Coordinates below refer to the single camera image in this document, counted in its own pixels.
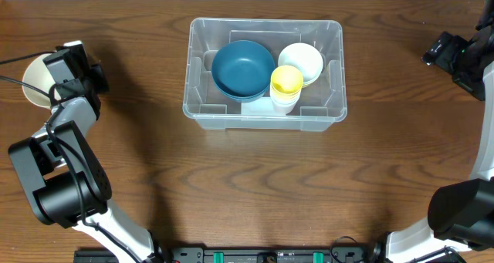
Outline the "light blue cup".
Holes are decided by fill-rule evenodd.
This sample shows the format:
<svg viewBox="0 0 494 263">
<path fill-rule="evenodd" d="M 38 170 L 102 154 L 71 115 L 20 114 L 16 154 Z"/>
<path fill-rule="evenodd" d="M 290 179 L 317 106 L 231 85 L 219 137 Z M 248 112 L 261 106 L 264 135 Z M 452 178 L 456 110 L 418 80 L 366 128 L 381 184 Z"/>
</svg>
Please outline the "light blue cup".
<svg viewBox="0 0 494 263">
<path fill-rule="evenodd" d="M 271 100 L 272 100 L 273 106 L 277 110 L 293 108 L 296 105 L 296 103 L 298 102 L 298 99 L 290 99 L 290 100 L 287 100 L 287 99 L 275 99 L 275 98 L 272 98 Z"/>
</svg>

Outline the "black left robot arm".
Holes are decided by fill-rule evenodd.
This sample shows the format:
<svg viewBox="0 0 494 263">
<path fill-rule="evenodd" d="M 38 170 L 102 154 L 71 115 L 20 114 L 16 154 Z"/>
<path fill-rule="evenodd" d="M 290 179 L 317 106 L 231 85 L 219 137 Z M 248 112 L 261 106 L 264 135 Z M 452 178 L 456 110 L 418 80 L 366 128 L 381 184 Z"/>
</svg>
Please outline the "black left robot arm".
<svg viewBox="0 0 494 263">
<path fill-rule="evenodd" d="M 109 85 L 99 63 L 90 63 L 81 41 L 40 53 L 51 76 L 50 118 L 30 137 L 12 144 L 8 155 L 36 218 L 73 228 L 98 241 L 108 255 L 79 252 L 83 262 L 164 262 L 165 253 L 147 230 L 112 199 L 108 176 L 86 141 L 100 118 L 100 93 Z"/>
</svg>

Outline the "blue large bowl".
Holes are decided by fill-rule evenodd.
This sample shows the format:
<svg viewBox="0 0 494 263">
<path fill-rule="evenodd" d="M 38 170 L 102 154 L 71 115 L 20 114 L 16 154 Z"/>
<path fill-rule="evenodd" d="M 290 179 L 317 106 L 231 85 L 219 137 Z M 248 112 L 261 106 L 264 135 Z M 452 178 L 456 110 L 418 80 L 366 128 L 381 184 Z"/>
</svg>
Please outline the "blue large bowl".
<svg viewBox="0 0 494 263">
<path fill-rule="evenodd" d="M 264 88 L 247 86 L 244 89 L 229 89 L 221 87 L 220 85 L 215 86 L 219 92 L 228 97 L 229 99 L 233 99 L 238 103 L 250 103 L 256 101 L 263 97 L 267 90 L 268 86 Z"/>
<path fill-rule="evenodd" d="M 240 40 L 218 50 L 211 65 L 211 76 L 215 85 L 224 88 L 264 88 L 269 87 L 275 67 L 267 48 L 257 42 Z"/>
</svg>

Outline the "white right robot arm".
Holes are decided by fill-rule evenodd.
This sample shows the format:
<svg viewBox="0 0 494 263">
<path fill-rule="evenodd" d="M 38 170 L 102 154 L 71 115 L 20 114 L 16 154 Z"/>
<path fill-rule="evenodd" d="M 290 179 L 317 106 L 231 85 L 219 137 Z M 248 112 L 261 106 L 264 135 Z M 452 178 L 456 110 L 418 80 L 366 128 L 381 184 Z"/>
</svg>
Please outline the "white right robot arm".
<svg viewBox="0 0 494 263">
<path fill-rule="evenodd" d="M 422 56 L 484 104 L 475 163 L 465 180 L 431 196 L 426 217 L 383 236 L 365 262 L 463 262 L 462 253 L 493 247 L 493 0 L 485 0 L 466 40 L 443 32 Z"/>
</svg>

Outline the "white small bowl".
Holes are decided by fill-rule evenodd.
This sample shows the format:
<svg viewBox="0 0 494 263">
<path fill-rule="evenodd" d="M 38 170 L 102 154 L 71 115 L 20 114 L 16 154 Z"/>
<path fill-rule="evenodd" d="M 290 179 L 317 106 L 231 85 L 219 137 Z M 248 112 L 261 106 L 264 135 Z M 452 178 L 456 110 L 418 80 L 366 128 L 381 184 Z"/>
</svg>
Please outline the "white small bowl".
<svg viewBox="0 0 494 263">
<path fill-rule="evenodd" d="M 278 66 L 296 67 L 303 74 L 303 87 L 307 87 L 319 78 L 324 62 L 322 55 L 315 47 L 298 42 L 281 51 Z"/>
</svg>

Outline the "cream cup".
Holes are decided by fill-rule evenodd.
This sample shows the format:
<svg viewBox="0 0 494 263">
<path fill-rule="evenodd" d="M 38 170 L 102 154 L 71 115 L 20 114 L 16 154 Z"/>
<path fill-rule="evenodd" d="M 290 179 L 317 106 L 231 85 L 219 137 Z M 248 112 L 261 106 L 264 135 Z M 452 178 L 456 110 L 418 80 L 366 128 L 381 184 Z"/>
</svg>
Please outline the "cream cup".
<svg viewBox="0 0 494 263">
<path fill-rule="evenodd" d="M 300 95 L 297 96 L 291 96 L 290 98 L 282 98 L 279 96 L 271 95 L 271 100 L 277 105 L 277 106 L 292 106 L 293 104 L 296 104 L 300 98 Z"/>
</svg>

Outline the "pink cup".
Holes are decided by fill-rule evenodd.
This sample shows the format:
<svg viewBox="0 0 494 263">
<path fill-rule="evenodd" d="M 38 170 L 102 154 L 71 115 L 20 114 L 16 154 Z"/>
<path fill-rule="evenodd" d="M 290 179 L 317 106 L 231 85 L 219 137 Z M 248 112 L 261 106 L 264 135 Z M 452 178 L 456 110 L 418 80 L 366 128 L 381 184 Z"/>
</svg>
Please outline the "pink cup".
<svg viewBox="0 0 494 263">
<path fill-rule="evenodd" d="M 286 114 L 290 113 L 290 112 L 293 110 L 293 108 L 288 108 L 288 109 L 280 109 L 280 110 L 277 110 L 277 109 L 273 106 L 274 111 L 275 111 L 276 113 L 278 113 L 278 114 L 282 114 L 282 115 L 286 115 Z"/>
</svg>

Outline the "clear plastic storage bin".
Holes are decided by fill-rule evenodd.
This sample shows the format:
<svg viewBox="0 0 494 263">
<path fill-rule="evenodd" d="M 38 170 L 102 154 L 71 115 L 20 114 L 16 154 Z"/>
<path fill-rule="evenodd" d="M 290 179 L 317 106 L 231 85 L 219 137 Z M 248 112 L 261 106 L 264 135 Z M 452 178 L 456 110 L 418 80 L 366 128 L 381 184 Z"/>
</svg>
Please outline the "clear plastic storage bin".
<svg viewBox="0 0 494 263">
<path fill-rule="evenodd" d="M 222 95 L 211 77 L 220 48 L 249 40 L 278 57 L 288 45 L 315 47 L 324 67 L 318 80 L 303 88 L 293 110 L 274 111 L 269 94 L 250 103 Z M 196 18 L 190 24 L 188 59 L 182 105 L 185 116 L 205 130 L 279 129 L 323 132 L 347 116 L 343 28 L 334 20 Z"/>
</svg>

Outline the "cream large bowl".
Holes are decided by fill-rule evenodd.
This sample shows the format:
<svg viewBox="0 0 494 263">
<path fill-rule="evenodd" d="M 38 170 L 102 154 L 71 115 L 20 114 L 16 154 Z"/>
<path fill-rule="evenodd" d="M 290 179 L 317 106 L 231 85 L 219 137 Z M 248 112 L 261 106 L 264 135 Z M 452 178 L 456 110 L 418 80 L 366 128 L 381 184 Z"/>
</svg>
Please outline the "cream large bowl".
<svg viewBox="0 0 494 263">
<path fill-rule="evenodd" d="M 43 60 L 49 54 L 43 54 L 34 59 L 24 72 L 22 81 L 35 88 L 47 93 L 50 87 L 55 83 L 49 70 L 46 68 Z M 50 109 L 51 103 L 49 97 L 42 95 L 34 89 L 22 87 L 25 98 L 35 106 L 39 106 L 45 109 Z"/>
</svg>

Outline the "yellow cup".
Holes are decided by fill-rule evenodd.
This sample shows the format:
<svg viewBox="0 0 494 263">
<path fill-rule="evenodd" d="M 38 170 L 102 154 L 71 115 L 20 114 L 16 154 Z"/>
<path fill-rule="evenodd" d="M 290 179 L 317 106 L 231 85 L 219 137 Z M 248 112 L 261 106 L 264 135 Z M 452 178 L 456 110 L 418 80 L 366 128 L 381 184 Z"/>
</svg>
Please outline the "yellow cup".
<svg viewBox="0 0 494 263">
<path fill-rule="evenodd" d="M 271 87 L 270 90 L 269 90 L 269 94 L 270 96 L 271 95 L 275 95 L 275 96 L 279 96 L 279 97 L 282 97 L 282 98 L 290 98 L 291 96 L 297 96 L 297 95 L 300 95 L 301 93 L 301 90 L 298 90 L 296 93 L 282 93 L 282 92 L 279 92 L 277 89 Z"/>
<path fill-rule="evenodd" d="M 298 94 L 303 82 L 303 74 L 294 66 L 279 66 L 271 74 L 271 86 L 281 96 Z"/>
</svg>

